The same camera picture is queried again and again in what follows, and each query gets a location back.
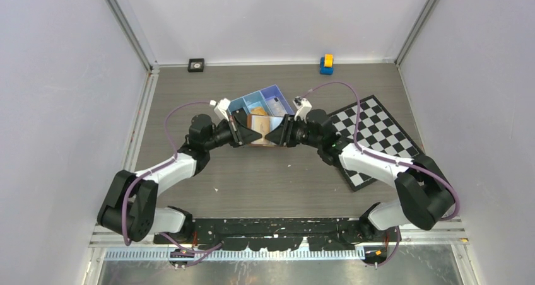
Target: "white wall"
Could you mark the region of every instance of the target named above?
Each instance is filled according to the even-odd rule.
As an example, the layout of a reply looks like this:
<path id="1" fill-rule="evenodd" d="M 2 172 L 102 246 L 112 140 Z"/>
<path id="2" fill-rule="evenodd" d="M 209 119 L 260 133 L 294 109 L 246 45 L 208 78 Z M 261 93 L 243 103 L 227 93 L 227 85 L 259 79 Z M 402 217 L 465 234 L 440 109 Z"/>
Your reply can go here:
<path id="1" fill-rule="evenodd" d="M 440 0 L 402 74 L 484 284 L 535 277 L 535 0 Z"/>
<path id="2" fill-rule="evenodd" d="M 0 0 L 0 280 L 80 284 L 146 79 L 104 0 Z"/>
<path id="3" fill-rule="evenodd" d="M 393 61 L 426 0 L 120 1 L 146 52 L 184 64 Z"/>

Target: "blue plastic bin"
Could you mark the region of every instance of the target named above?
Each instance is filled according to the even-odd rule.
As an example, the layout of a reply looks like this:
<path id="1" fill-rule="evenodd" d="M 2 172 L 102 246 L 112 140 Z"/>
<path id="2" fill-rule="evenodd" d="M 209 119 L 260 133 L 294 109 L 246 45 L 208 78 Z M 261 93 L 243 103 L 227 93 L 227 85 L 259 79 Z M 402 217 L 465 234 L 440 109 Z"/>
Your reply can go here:
<path id="1" fill-rule="evenodd" d="M 228 106 L 228 112 L 232 113 L 242 108 L 247 113 L 250 113 L 250 110 L 255 107 L 262 107 L 270 116 L 283 117 L 286 113 L 293 115 L 293 110 L 276 85 L 268 86 L 232 100 Z"/>

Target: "gray wood-grain table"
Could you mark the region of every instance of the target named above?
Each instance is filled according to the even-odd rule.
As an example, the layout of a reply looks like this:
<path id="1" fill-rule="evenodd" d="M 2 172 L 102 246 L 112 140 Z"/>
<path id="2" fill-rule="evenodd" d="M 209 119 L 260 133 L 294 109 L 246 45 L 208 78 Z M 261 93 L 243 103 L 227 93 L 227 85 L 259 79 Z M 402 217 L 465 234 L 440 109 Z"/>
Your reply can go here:
<path id="1" fill-rule="evenodd" d="M 136 169 L 172 155 L 163 120 L 173 108 L 194 100 L 230 100 L 277 84 L 287 100 L 329 81 L 352 84 L 361 98 L 374 94 L 418 144 L 420 137 L 409 102 L 393 64 L 338 64 L 332 76 L 320 75 L 316 65 L 218 66 L 203 73 L 185 67 L 161 68 L 139 152 Z M 341 85 L 330 85 L 307 97 L 327 113 L 355 102 Z M 177 145 L 184 142 L 191 118 L 207 113 L 207 105 L 179 110 L 169 122 Z M 337 169 L 327 166 L 308 146 L 295 148 L 223 146 L 211 152 L 202 173 L 164 192 L 159 206 L 183 208 L 199 218 L 358 217 L 373 203 L 390 201 L 395 190 L 375 182 L 352 192 Z"/>

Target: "small black square object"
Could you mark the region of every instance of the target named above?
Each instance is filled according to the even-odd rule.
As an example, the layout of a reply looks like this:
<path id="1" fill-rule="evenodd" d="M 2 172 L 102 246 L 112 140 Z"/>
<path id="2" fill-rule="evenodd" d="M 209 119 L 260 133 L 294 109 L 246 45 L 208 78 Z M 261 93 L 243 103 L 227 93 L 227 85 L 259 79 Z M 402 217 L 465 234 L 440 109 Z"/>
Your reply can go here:
<path id="1" fill-rule="evenodd" d="M 200 73 L 204 71 L 204 58 L 189 59 L 187 71 L 190 73 Z"/>

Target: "black and white chessboard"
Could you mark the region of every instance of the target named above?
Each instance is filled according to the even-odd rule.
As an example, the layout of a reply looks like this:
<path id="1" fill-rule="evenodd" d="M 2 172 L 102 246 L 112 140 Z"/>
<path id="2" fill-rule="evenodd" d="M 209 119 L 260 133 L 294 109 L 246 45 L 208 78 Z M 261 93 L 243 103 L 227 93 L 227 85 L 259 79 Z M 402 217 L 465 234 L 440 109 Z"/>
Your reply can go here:
<path id="1" fill-rule="evenodd" d="M 402 158 L 414 158 L 417 154 L 423 153 L 375 96 L 361 100 L 360 107 L 360 122 L 356 138 L 362 146 Z M 356 103 L 340 108 L 330 113 L 329 116 L 343 137 L 353 138 Z M 376 181 L 363 173 L 343 168 L 340 172 L 353 191 Z"/>

